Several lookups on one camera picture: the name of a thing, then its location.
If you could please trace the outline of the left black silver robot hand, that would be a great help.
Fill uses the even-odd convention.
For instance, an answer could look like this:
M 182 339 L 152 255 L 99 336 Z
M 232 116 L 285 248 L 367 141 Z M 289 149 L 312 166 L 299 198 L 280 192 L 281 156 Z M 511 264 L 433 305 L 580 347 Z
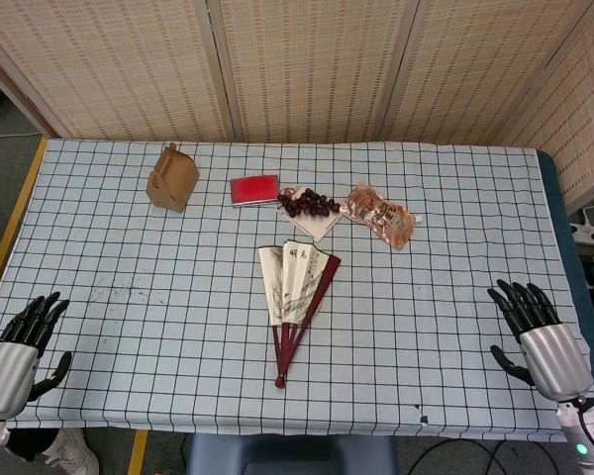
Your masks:
M 39 296 L 1 332 L 0 421 L 19 415 L 27 404 L 56 388 L 68 373 L 72 354 L 66 351 L 51 376 L 35 380 L 54 327 L 68 305 L 58 292 Z

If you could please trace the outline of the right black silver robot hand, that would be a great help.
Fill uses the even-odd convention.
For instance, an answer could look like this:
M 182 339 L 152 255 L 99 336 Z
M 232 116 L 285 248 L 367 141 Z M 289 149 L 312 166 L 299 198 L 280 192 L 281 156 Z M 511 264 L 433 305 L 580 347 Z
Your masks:
M 569 327 L 552 302 L 533 283 L 499 279 L 487 293 L 498 306 L 519 345 L 526 364 L 511 361 L 502 348 L 490 347 L 499 366 L 510 376 L 534 387 L 546 399 L 564 402 L 584 397 L 594 380 Z

